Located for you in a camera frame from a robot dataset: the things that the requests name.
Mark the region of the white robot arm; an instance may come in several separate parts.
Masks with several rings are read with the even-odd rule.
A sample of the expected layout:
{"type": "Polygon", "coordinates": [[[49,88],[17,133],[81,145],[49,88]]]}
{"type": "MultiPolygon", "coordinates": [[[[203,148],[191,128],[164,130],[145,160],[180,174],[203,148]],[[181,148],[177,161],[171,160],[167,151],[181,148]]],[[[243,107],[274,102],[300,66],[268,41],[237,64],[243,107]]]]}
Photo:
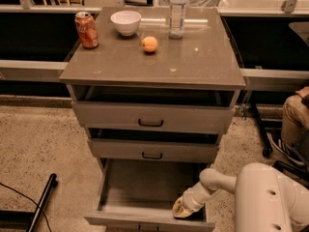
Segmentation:
{"type": "Polygon", "coordinates": [[[235,197],[235,232],[293,232],[295,225],[309,224],[309,190],[258,162],[245,165],[236,177],[204,169],[175,202],[173,216],[191,216],[222,190],[235,197]]]}

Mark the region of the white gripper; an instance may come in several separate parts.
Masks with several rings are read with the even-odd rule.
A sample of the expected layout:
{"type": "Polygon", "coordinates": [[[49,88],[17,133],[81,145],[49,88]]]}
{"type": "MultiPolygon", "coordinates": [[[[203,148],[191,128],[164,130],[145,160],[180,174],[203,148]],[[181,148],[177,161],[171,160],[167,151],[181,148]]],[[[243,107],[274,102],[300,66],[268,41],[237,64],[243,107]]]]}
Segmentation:
{"type": "Polygon", "coordinates": [[[197,183],[192,188],[188,188],[183,193],[183,197],[176,200],[172,213],[175,218],[188,218],[193,213],[198,212],[207,201],[214,198],[218,193],[218,188],[205,188],[201,183],[197,183]]]}

